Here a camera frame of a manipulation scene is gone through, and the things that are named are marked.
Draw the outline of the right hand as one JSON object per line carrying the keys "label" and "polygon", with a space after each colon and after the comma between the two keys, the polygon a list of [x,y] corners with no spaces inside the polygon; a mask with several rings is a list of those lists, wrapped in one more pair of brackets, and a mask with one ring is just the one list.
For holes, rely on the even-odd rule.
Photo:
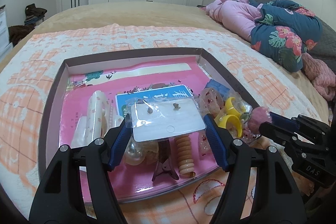
{"label": "right hand", "polygon": [[299,189],[301,196],[313,197],[314,195],[314,182],[305,178],[304,176],[293,171],[292,176],[295,180],[297,188]]}

